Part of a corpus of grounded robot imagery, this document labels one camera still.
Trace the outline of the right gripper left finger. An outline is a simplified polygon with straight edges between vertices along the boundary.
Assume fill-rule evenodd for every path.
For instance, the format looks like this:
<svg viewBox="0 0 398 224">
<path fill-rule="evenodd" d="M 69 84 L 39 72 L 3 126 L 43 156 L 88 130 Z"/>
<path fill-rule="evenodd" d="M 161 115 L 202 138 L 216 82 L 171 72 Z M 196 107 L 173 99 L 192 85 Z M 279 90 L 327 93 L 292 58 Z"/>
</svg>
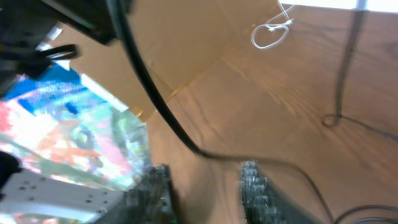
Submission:
<svg viewBox="0 0 398 224">
<path fill-rule="evenodd" d="M 169 167 L 151 167 L 135 187 L 123 192 L 93 224 L 177 223 L 174 196 Z"/>
</svg>

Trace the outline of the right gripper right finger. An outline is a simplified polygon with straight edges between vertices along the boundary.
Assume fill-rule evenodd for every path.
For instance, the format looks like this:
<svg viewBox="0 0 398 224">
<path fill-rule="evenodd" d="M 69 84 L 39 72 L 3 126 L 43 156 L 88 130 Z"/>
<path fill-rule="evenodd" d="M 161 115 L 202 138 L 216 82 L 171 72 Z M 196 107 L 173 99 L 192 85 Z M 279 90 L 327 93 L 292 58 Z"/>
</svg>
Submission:
<svg viewBox="0 0 398 224">
<path fill-rule="evenodd" d="M 239 191 L 248 224 L 317 224 L 321 221 L 293 203 L 254 161 L 243 163 Z"/>
</svg>

